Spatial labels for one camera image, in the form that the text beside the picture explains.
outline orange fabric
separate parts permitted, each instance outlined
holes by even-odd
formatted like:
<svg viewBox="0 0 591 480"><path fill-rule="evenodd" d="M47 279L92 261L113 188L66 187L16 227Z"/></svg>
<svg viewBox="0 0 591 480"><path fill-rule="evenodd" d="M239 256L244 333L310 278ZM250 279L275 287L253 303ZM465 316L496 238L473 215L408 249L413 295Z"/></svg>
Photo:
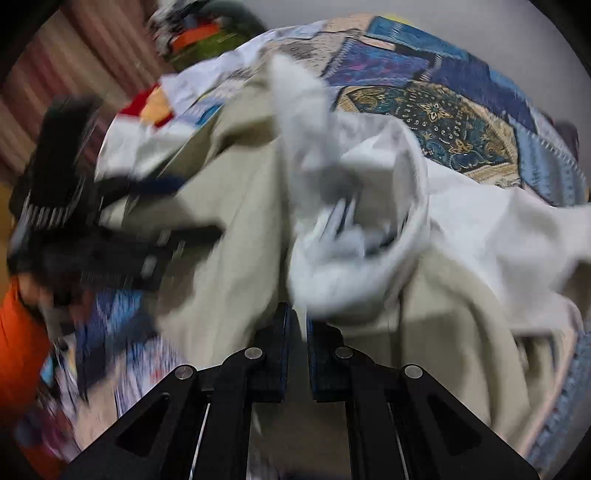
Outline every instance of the orange fabric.
<svg viewBox="0 0 591 480"><path fill-rule="evenodd" d="M199 25L197 28L192 28L181 33L177 38L173 40L173 52L178 52L183 48L203 40L204 38L211 37L216 33L220 32L220 27L215 23L207 23Z"/></svg>
<svg viewBox="0 0 591 480"><path fill-rule="evenodd" d="M167 118L171 113L172 110L166 94L162 88L156 87L146 100L146 104L139 113L139 117L151 124L157 124Z"/></svg>
<svg viewBox="0 0 591 480"><path fill-rule="evenodd" d="M45 326L20 302L13 280L0 309L0 423L9 431L34 404L49 351ZM58 477L63 463L42 446L24 449L24 454L43 478Z"/></svg>

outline pile of clothes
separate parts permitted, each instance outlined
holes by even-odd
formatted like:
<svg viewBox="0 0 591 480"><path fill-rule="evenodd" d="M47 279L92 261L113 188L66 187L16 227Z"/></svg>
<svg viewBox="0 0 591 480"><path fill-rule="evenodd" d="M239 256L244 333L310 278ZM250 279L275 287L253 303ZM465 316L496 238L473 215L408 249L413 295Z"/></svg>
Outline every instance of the pile of clothes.
<svg viewBox="0 0 591 480"><path fill-rule="evenodd" d="M298 312L286 402L257 407L253 435L282 471L349 469L344 412L307 394L310 319L377 363L421 365L540 471L565 392L588 383L584 175L508 79L486 70L486 88L461 85L437 69L483 63L417 32L371 15L267 32L164 76L99 154L98 178L184 180L173 196L116 205L109 226L224 231L142 298L179 359L220 364L277 301ZM145 390L137 372L158 368L134 367L140 357L115 384Z"/></svg>
<svg viewBox="0 0 591 480"><path fill-rule="evenodd" d="M242 3L232 0L160 0L148 27L156 49L177 71L267 30Z"/></svg>

